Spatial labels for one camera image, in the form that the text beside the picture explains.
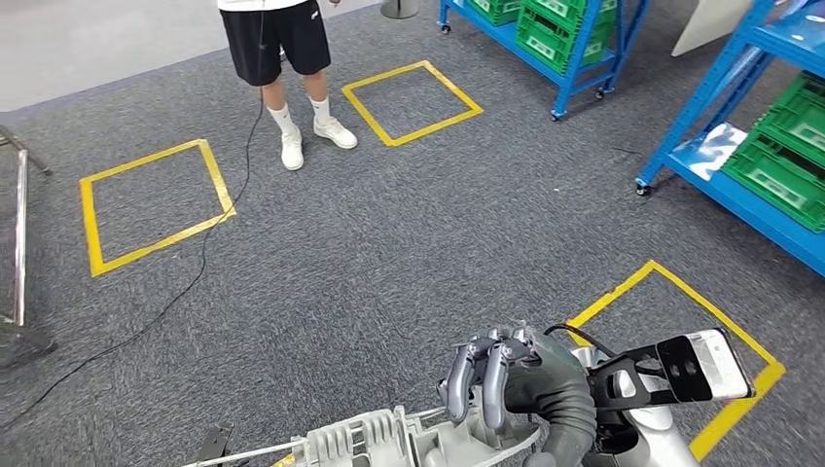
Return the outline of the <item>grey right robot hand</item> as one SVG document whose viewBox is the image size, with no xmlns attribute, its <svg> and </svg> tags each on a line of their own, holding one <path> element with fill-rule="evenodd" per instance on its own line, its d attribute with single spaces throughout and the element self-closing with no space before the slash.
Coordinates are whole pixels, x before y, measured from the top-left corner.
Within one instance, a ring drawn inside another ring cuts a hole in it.
<svg viewBox="0 0 825 467">
<path fill-rule="evenodd" d="M 448 375 L 437 391 L 448 419 L 460 423 L 471 388 L 482 389 L 484 423 L 499 430 L 506 413 L 538 414 L 555 436 L 593 441 L 596 410 L 588 373 L 557 340 L 522 325 L 491 328 L 457 344 Z"/>
</svg>

